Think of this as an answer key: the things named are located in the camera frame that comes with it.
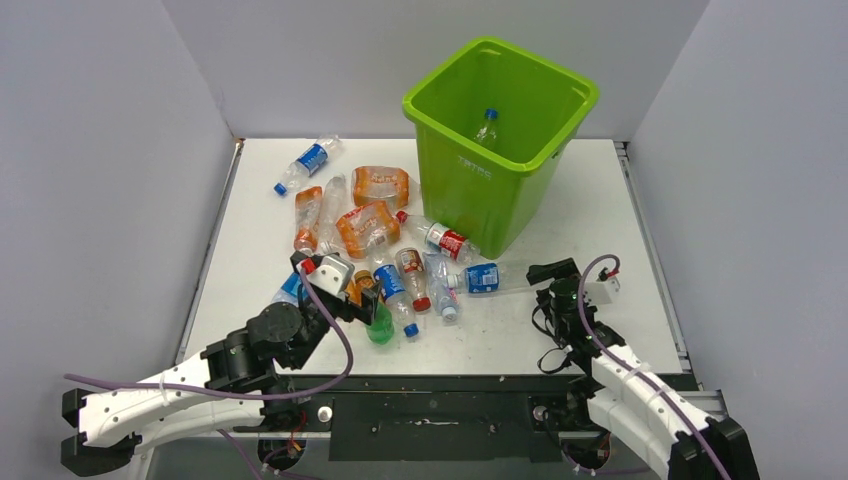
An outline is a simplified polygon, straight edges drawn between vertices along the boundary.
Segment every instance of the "green plastic container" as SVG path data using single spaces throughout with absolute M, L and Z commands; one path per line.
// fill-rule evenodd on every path
M 536 213 L 598 95 L 586 77 L 503 40 L 466 45 L 403 98 L 424 214 L 500 256 Z M 471 140 L 487 108 L 498 111 L 494 151 Z

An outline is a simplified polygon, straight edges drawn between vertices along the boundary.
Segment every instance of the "tabletop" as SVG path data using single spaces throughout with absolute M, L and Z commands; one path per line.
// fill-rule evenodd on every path
M 312 143 L 308 139 L 248 139 L 232 175 L 217 240 L 198 289 L 199 301 L 185 343 L 186 355 L 242 328 L 271 300 L 291 274 L 295 234 L 293 195 L 272 189 L 286 166 Z M 310 178 L 324 186 L 338 173 L 348 177 L 365 165 L 400 167 L 418 179 L 415 140 L 344 140 L 345 152 Z M 351 198 L 344 211 L 354 208 Z M 422 213 L 420 198 L 408 208 Z M 397 249 L 423 245 L 404 232 Z M 618 331 L 657 373 L 680 373 L 669 318 L 643 240 L 638 216 L 611 140 L 573 140 L 551 180 L 535 217 L 500 257 L 544 264 L 572 257 L 580 268 L 604 253 L 621 258 L 621 293 L 601 306 L 596 319 Z M 354 261 L 357 270 L 367 263 Z M 449 266 L 452 273 L 461 267 Z M 532 290 L 486 297 L 459 295 L 461 316 L 445 325 L 432 309 L 419 317 L 419 338 L 396 332 L 386 345 L 371 343 L 359 322 L 342 323 L 359 375 L 526 375 L 540 373 L 536 362 L 554 347 L 530 323 Z M 559 365 L 553 352 L 544 366 Z M 341 341 L 330 331 L 305 368 L 292 374 L 337 374 L 345 365 Z M 572 367 L 562 372 L 579 374 Z

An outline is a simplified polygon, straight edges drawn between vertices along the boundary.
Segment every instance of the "red label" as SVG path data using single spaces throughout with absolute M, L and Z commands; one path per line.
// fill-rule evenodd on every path
M 400 259 L 400 266 L 403 269 L 403 273 L 424 271 L 424 264 L 421 263 L 421 256 L 418 255 L 418 250 L 415 250 L 414 248 L 401 250 L 398 252 L 398 257 Z
M 439 248 L 442 249 L 442 253 L 456 260 L 463 243 L 465 243 L 465 237 L 453 230 L 448 230 L 439 239 Z

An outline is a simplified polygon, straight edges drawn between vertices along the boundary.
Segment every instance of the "blue label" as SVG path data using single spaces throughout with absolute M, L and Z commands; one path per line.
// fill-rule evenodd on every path
M 300 287 L 300 285 L 300 275 L 295 272 L 289 275 L 289 278 L 286 279 L 286 283 L 284 283 L 283 286 L 280 287 L 280 289 L 293 296 L 294 298 L 297 298 L 297 289 L 298 287 Z
M 321 145 L 313 143 L 309 150 L 303 152 L 303 155 L 297 161 L 306 167 L 309 170 L 309 175 L 312 176 L 315 170 L 318 170 L 318 167 L 327 161 L 327 152 Z
M 498 266 L 494 263 L 474 265 L 465 269 L 468 293 L 494 292 L 500 285 Z
M 383 265 L 377 270 L 374 270 L 374 279 L 378 282 L 383 282 L 380 291 L 386 300 L 398 293 L 406 291 L 403 288 L 403 281 L 400 279 L 400 275 L 394 265 Z

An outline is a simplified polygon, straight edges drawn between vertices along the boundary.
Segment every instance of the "white wall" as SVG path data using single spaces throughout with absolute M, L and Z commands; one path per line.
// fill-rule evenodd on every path
M 240 136 L 412 136 L 403 94 L 496 35 L 595 80 L 580 136 L 630 139 L 707 0 L 164 3 Z
M 630 146 L 696 373 L 765 479 L 848 469 L 846 19 L 712 0 Z
M 232 138 L 158 0 L 0 1 L 0 145 L 0 476 L 76 478 L 61 375 L 173 362 Z

